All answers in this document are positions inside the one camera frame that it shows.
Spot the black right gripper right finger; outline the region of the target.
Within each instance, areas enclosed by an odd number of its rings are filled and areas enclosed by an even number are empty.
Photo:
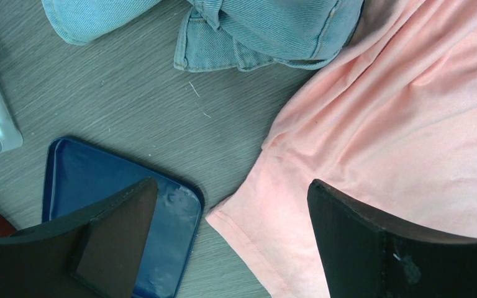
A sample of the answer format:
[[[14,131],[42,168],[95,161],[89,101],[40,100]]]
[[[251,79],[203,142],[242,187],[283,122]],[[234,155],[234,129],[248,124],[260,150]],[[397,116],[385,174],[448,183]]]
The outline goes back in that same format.
[[[477,238],[406,221],[318,179],[307,204],[331,297],[477,297]]]

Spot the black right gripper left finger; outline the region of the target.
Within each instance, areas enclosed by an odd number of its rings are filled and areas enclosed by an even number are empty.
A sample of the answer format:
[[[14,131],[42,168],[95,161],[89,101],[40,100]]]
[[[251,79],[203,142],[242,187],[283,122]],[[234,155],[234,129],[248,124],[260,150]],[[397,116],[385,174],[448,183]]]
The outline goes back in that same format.
[[[145,178],[99,202],[0,237],[0,297],[130,297],[157,203]]]

